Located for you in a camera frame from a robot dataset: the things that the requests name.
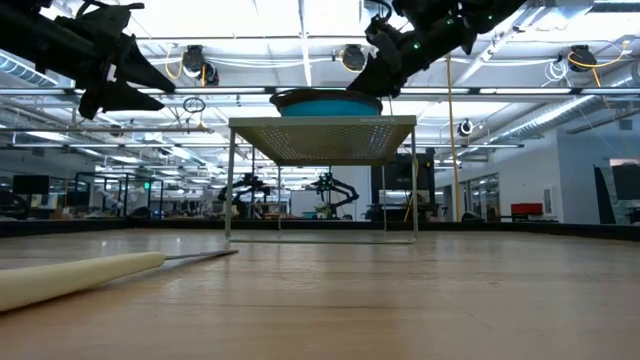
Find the ceiling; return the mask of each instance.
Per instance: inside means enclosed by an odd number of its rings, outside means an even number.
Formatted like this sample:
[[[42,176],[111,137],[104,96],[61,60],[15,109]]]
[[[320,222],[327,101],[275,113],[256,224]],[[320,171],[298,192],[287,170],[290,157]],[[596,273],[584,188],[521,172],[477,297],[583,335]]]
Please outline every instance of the ceiling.
[[[110,4],[119,1],[104,1]],[[138,38],[141,52],[157,68],[165,73],[165,66],[172,73],[179,69],[180,54],[188,45],[205,46],[205,55],[214,63],[220,74],[221,87],[270,86],[287,87],[345,87],[356,76],[347,71],[339,59],[339,54],[346,44],[359,44],[365,52],[375,52],[363,36],[363,30],[369,18],[376,11],[375,6],[367,3],[363,7],[360,0],[147,0],[144,10],[135,10],[127,31]],[[300,16],[299,3],[303,3],[304,11]],[[47,10],[47,16],[54,17],[65,14],[65,9],[75,12],[80,4],[78,0],[56,0],[56,7]],[[549,64],[558,54],[567,54],[569,47],[575,44],[586,44],[600,61],[613,60],[620,55],[622,41],[629,40],[627,52],[609,68],[603,69],[601,75],[617,67],[626,66],[640,51],[640,14],[638,13],[587,13],[565,18],[567,14],[558,9],[551,9],[535,24],[522,33],[509,36],[508,41],[494,50],[476,71],[470,72],[470,65],[479,55],[495,43],[503,33],[509,30],[520,13],[514,14],[494,31],[479,36],[471,55],[460,49],[452,53],[451,78],[458,87],[546,87],[566,86],[564,77],[558,81],[549,80]],[[406,20],[394,15],[390,21],[394,26],[406,25]],[[306,31],[303,39],[302,27]],[[410,30],[410,24],[403,30]],[[308,51],[309,61],[304,61]],[[573,86],[592,86],[593,76],[587,73],[566,73],[566,78]],[[174,80],[179,87],[198,87],[194,79],[181,75]],[[0,84],[3,87],[33,87],[28,83],[0,73]],[[444,59],[435,62],[426,71],[411,77],[408,87],[442,87],[447,85],[447,63]],[[113,112],[99,116],[93,122],[84,121],[79,126],[112,126],[155,128],[148,134],[113,137],[109,134],[81,134],[73,141],[88,143],[137,143],[144,140],[164,141],[166,143],[219,144],[217,149],[189,149],[195,159],[206,166],[200,172],[180,170],[181,175],[175,178],[201,177],[220,178],[219,171],[210,171],[226,164],[228,150],[223,145],[228,143],[226,122],[234,117],[277,117],[278,111],[269,104],[269,95],[206,95],[201,96],[208,106],[200,115],[196,114],[187,123],[188,117],[177,118],[176,113],[183,112],[182,103],[186,97],[175,96],[164,98],[168,107],[158,112]],[[45,124],[33,122],[33,126],[47,129],[62,124],[78,126],[72,123],[73,102],[55,97],[13,96],[11,101],[44,112],[61,121]],[[454,123],[469,119],[482,125],[482,130],[490,133],[509,124],[518,116],[526,114],[541,105],[558,101],[552,97],[531,97],[492,100],[491,98],[456,98],[453,102]],[[449,136],[449,104],[446,98],[408,98],[400,97],[393,101],[384,100],[384,115],[416,115],[419,126],[416,129],[418,141],[448,143]],[[204,124],[209,133],[186,131],[198,124]],[[169,128],[182,127],[184,132],[163,133]],[[22,135],[25,141],[42,141],[33,136]],[[103,155],[120,155],[127,158],[140,159],[139,164],[162,166],[195,166],[190,159],[182,159],[175,154],[158,154],[157,149],[141,149],[121,154],[122,150],[93,149],[99,155],[96,162],[103,163]],[[239,167],[250,166],[249,150],[238,156]],[[111,158],[113,166],[139,165],[125,163]],[[272,163],[263,162],[262,175],[273,181],[276,170]],[[324,168],[310,168],[299,175],[292,174],[285,179],[292,188],[310,182]]]

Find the metal mesh table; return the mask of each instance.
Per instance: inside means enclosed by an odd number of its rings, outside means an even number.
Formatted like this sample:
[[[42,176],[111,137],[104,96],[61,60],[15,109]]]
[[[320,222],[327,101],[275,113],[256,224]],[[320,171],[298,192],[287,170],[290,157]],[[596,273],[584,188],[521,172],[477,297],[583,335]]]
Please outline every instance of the metal mesh table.
[[[415,116],[348,116],[233,118],[229,120],[230,148],[227,183],[233,183],[236,135],[241,136],[278,166],[278,190],[282,166],[384,166],[411,135],[411,153],[416,161]],[[412,189],[417,193],[416,169]],[[231,201],[227,187],[225,236],[231,240]],[[418,237],[418,204],[413,204],[414,239]],[[386,230],[386,207],[384,226]],[[281,216],[278,228],[282,229]]]

